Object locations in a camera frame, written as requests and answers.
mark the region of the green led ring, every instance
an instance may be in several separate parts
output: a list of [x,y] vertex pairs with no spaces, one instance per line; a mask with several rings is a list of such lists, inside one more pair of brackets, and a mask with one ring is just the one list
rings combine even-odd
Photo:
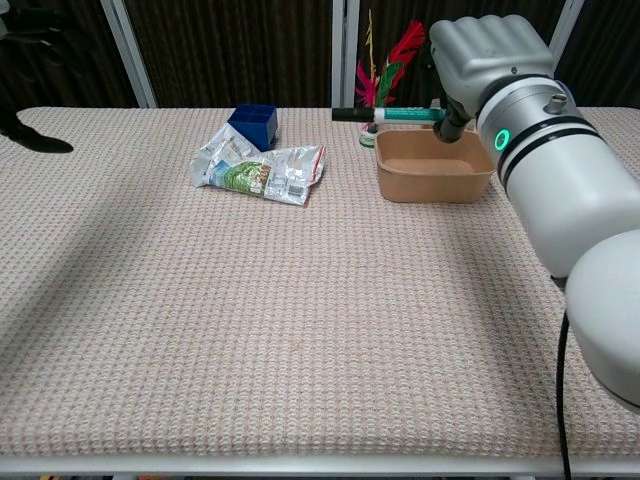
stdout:
[[511,134],[509,133],[509,130],[507,130],[506,128],[503,128],[496,135],[496,139],[493,142],[493,146],[496,147],[496,150],[501,152],[507,147],[510,137],[511,137]]

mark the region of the blue container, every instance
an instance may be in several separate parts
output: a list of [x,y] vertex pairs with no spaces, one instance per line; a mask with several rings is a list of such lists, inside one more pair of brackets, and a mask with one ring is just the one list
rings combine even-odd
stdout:
[[238,105],[228,121],[261,152],[271,150],[278,129],[276,107],[244,103]]

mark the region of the pink feather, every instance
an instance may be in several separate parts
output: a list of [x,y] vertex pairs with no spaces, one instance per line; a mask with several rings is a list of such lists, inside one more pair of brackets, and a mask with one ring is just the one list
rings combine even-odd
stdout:
[[360,101],[365,107],[374,107],[376,103],[376,84],[367,76],[364,68],[362,68],[362,62],[358,62],[356,74],[362,84],[361,88],[356,85],[356,93]]

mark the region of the feather decoration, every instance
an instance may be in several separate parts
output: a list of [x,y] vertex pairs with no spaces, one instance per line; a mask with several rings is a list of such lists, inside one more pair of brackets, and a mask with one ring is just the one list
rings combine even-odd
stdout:
[[369,28],[367,28],[367,41],[365,46],[369,45],[369,73],[371,81],[374,82],[376,78],[376,64],[373,63],[373,21],[371,20],[371,9],[369,9]]
[[393,79],[402,67],[402,62],[387,63],[385,65],[384,71],[382,75],[380,75],[380,82],[378,83],[378,95],[376,96],[377,106],[382,107],[389,103],[387,96],[391,91]]
[[396,46],[391,49],[391,53],[389,53],[387,64],[401,64],[400,69],[392,79],[391,88],[394,88],[400,79],[404,77],[407,65],[409,65],[409,62],[411,62],[416,53],[418,53],[418,50],[420,50],[425,40],[426,35],[422,23],[411,20],[407,31]]
[[360,101],[365,107],[375,107],[376,105],[376,80],[372,80],[367,77],[364,68],[362,67],[362,62],[358,62],[358,67],[356,69],[356,74],[358,76],[358,80],[362,87],[358,87],[356,85],[356,93],[358,97],[360,97]]

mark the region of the black cable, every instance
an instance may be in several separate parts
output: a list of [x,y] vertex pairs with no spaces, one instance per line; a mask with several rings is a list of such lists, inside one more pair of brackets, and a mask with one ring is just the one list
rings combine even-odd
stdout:
[[569,463],[569,447],[567,445],[567,431],[564,426],[564,360],[567,351],[567,335],[569,333],[569,317],[564,312],[560,339],[558,341],[558,363],[556,364],[556,415],[558,417],[558,433],[560,434],[560,453],[565,480],[571,479],[571,465]]

